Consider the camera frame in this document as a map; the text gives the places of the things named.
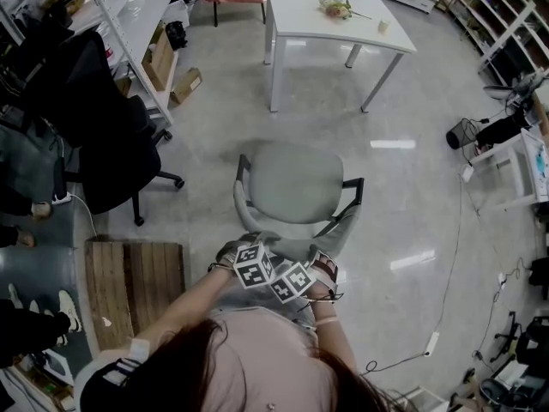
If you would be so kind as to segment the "white furniture frame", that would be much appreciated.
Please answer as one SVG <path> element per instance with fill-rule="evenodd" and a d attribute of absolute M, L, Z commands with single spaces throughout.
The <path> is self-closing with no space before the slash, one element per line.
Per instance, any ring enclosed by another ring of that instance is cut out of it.
<path fill-rule="evenodd" d="M 408 392 L 405 397 L 406 412 L 447 412 L 449 408 L 449 400 L 421 386 Z"/>

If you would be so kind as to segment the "white plastic basket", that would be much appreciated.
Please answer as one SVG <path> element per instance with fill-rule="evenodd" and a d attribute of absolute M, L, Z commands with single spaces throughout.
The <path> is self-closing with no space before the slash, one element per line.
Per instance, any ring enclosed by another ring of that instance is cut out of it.
<path fill-rule="evenodd" d="M 177 0 L 170 3 L 161 20 L 165 24 L 179 21 L 182 23 L 183 28 L 187 28 L 190 25 L 189 8 L 184 0 Z"/>

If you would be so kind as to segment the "person's grey trousers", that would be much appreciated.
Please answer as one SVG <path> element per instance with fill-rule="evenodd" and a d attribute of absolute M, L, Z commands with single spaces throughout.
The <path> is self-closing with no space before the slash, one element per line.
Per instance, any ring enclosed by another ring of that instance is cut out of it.
<path fill-rule="evenodd" d="M 236 317 L 238 321 L 246 324 L 249 330 L 263 330 L 265 333 L 316 333 L 309 309 L 300 312 L 295 302 L 284 306 L 269 289 L 245 290 L 234 273 L 222 268 L 215 268 L 208 277 L 214 272 L 224 272 L 228 280 L 221 286 L 219 294 L 208 310 L 209 317 L 221 320 Z"/>

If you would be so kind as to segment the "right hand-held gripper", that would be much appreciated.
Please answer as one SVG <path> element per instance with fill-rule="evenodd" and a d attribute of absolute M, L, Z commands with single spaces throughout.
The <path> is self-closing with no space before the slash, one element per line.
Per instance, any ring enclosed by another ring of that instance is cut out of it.
<path fill-rule="evenodd" d="M 270 288 L 282 304 L 296 299 L 311 302 L 307 297 L 309 293 L 328 294 L 328 298 L 325 299 L 327 302 L 333 303 L 339 299 L 338 274 L 336 280 L 333 281 L 330 276 L 315 266 L 315 261 L 321 255 L 329 257 L 324 252 L 315 250 L 311 259 L 305 261 L 294 262 L 289 259 L 275 258 L 277 260 L 274 267 L 275 275 L 274 280 L 270 283 Z"/>

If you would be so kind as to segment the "black white-striped garment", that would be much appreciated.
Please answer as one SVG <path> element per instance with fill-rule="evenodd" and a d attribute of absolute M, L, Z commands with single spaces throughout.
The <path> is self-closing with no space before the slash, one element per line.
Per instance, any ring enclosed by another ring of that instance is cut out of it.
<path fill-rule="evenodd" d="M 134 338 L 128 348 L 102 351 L 75 380 L 76 412 L 124 412 L 124 385 L 150 356 L 150 342 Z"/>

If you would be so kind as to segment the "person's right forearm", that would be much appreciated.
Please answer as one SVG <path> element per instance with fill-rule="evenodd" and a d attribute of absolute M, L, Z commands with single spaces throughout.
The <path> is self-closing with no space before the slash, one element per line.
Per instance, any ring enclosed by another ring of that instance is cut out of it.
<path fill-rule="evenodd" d="M 311 310 L 315 319 L 322 319 L 331 316 L 337 316 L 335 306 L 332 302 L 327 302 L 328 294 L 309 293 L 307 297 L 311 300 Z M 342 328 L 340 320 L 338 322 L 316 327 L 318 346 L 334 356 L 338 357 L 347 367 L 356 371 L 357 364 L 347 335 Z"/>

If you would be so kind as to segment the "person's left forearm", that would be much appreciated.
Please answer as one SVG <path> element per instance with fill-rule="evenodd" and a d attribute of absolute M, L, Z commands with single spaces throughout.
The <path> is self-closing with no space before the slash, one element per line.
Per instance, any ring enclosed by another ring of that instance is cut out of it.
<path fill-rule="evenodd" d="M 227 267 L 214 267 L 174 300 L 160 318 L 141 331 L 136 338 L 147 341 L 149 350 L 154 352 L 181 330 L 200 324 L 208 317 L 212 306 L 233 277 L 234 273 Z"/>

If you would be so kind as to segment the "small white side table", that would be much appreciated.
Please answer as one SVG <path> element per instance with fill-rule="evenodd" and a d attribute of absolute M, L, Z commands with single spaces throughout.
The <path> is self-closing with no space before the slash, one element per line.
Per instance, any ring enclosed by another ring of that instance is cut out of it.
<path fill-rule="evenodd" d="M 476 173 L 476 166 L 484 161 L 490 161 L 484 167 L 510 166 L 516 197 L 498 204 L 483 204 L 478 209 L 480 215 L 549 202 L 549 152 L 540 137 L 522 129 L 520 134 L 473 157 L 467 164 Z"/>

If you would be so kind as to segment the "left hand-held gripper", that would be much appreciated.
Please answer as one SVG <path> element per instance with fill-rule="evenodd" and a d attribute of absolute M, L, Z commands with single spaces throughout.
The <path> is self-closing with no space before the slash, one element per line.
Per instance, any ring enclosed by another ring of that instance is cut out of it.
<path fill-rule="evenodd" d="M 251 289 L 269 285 L 275 277 L 268 252 L 282 246 L 282 237 L 270 231 L 252 234 L 253 241 L 227 242 L 217 253 L 215 265 L 229 264 L 243 288 Z"/>

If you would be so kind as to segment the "small cardboard box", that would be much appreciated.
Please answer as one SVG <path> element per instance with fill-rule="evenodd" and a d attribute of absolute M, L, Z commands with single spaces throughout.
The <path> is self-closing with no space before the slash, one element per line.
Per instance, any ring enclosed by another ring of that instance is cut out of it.
<path fill-rule="evenodd" d="M 171 101 L 178 105 L 182 104 L 201 83 L 201 71 L 196 67 L 190 68 L 173 87 L 170 93 Z"/>

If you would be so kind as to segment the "black office chair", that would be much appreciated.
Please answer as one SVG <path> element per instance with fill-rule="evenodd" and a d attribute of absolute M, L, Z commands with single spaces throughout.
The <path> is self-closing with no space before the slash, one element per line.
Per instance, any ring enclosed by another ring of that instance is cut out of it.
<path fill-rule="evenodd" d="M 140 96 L 124 96 L 107 63 L 104 43 L 93 31 L 56 46 L 23 92 L 24 105 L 50 123 L 78 151 L 78 170 L 62 169 L 62 183 L 79 183 L 93 215 L 131 201 L 134 223 L 140 215 L 139 193 L 155 178 L 184 186 L 178 175 L 161 167 L 157 145 L 172 139 L 158 130 Z"/>

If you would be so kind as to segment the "flower bouquet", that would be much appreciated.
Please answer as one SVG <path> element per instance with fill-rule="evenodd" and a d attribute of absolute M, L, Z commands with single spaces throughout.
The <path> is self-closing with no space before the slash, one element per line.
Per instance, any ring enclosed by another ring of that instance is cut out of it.
<path fill-rule="evenodd" d="M 355 11 L 349 0 L 318 0 L 319 9 L 328 17 L 340 20 L 347 20 L 353 16 L 370 20 L 368 15 Z"/>

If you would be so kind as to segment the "white metal shelving rack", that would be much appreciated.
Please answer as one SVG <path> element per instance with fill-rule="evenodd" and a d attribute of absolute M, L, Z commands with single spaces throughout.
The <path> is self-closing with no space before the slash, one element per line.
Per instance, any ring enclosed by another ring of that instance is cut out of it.
<path fill-rule="evenodd" d="M 20 44 L 25 36 L 15 24 L 15 13 L 28 0 L 0 0 L 0 22 Z M 142 97 L 149 114 L 166 126 L 173 124 L 168 107 L 178 53 L 169 69 L 166 86 L 155 88 L 142 66 L 155 29 L 171 0 L 85 0 L 72 16 L 70 29 L 81 33 L 93 29 L 100 33 L 108 55 L 107 61 L 115 79 L 132 80 L 129 94 Z"/>

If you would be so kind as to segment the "person's pink top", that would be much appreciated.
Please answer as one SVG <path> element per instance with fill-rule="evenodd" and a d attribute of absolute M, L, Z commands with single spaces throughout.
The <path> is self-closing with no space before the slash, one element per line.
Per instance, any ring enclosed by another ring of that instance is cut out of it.
<path fill-rule="evenodd" d="M 264 308 L 218 312 L 200 412 L 388 412 L 314 337 Z"/>

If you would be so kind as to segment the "black plastic bag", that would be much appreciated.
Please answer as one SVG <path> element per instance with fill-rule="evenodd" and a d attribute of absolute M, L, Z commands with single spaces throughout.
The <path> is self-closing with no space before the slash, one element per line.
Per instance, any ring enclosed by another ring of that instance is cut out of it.
<path fill-rule="evenodd" d="M 186 31 L 181 21 L 172 21 L 166 24 L 166 36 L 171 48 L 176 51 L 187 46 Z"/>

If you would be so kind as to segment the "white desk table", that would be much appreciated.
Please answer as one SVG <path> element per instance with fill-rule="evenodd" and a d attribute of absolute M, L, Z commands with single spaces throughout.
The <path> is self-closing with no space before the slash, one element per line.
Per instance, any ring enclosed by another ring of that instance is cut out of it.
<path fill-rule="evenodd" d="M 369 105 L 387 81 L 403 56 L 417 51 L 401 24 L 383 0 L 349 0 L 353 9 L 371 19 L 353 16 L 336 21 L 318 7 L 318 0 L 267 0 L 264 40 L 264 60 L 272 67 L 272 81 L 268 96 L 271 112 L 279 110 L 283 68 L 287 41 L 290 39 L 326 39 L 347 42 L 353 46 L 345 66 L 351 69 L 365 45 L 393 51 L 395 56 L 371 90 L 360 110 L 368 112 Z M 381 20 L 389 22 L 384 34 L 377 31 Z"/>

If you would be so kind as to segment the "grey office chair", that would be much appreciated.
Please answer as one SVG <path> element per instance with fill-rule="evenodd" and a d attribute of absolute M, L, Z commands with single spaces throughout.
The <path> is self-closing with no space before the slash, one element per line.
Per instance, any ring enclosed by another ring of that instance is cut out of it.
<path fill-rule="evenodd" d="M 332 258 L 340 255 L 359 218 L 364 186 L 363 178 L 344 179 L 337 154 L 289 142 L 264 142 L 252 157 L 239 156 L 233 199 L 249 233 L 277 233 L 263 226 L 253 211 L 287 225 L 324 222 L 320 232 L 304 239 L 277 233 L 282 246 L 270 251 L 305 261 L 315 250 Z"/>

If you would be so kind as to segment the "white product box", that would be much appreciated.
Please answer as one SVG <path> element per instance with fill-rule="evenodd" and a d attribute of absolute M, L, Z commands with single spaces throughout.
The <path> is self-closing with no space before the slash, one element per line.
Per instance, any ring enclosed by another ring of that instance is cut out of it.
<path fill-rule="evenodd" d="M 69 368 L 67 359 L 53 351 L 52 349 L 45 349 L 38 353 L 32 354 L 33 360 L 36 365 L 50 375 L 64 382 L 66 385 L 73 386 L 75 381 L 72 372 Z"/>

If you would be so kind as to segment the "black mesh waste bin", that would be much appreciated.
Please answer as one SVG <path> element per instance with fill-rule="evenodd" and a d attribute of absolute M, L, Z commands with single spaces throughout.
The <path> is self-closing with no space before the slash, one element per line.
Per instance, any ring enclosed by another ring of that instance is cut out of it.
<path fill-rule="evenodd" d="M 459 149 L 476 141 L 478 128 L 475 122 L 462 118 L 445 135 L 446 142 L 452 149 Z"/>

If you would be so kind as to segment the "person's right hand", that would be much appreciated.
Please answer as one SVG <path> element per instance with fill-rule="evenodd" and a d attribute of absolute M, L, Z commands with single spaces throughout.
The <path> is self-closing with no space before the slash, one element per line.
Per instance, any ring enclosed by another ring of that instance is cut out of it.
<path fill-rule="evenodd" d="M 330 278 L 335 281 L 338 274 L 338 266 L 336 263 L 328 256 L 321 255 L 316 261 L 315 266 L 326 273 Z"/>

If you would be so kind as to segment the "large cardboard box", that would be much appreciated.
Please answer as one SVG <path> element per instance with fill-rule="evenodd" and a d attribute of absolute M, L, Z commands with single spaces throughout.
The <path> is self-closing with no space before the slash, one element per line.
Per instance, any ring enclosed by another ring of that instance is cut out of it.
<path fill-rule="evenodd" d="M 142 59 L 142 66 L 156 91 L 164 91 L 174 60 L 174 51 L 166 34 L 159 25 Z"/>

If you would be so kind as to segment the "white open shelf unit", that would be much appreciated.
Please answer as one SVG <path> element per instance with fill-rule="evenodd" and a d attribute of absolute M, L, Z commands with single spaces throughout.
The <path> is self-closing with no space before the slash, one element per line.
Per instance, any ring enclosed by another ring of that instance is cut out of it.
<path fill-rule="evenodd" d="M 549 0 L 447 0 L 449 13 L 501 82 L 549 76 Z"/>

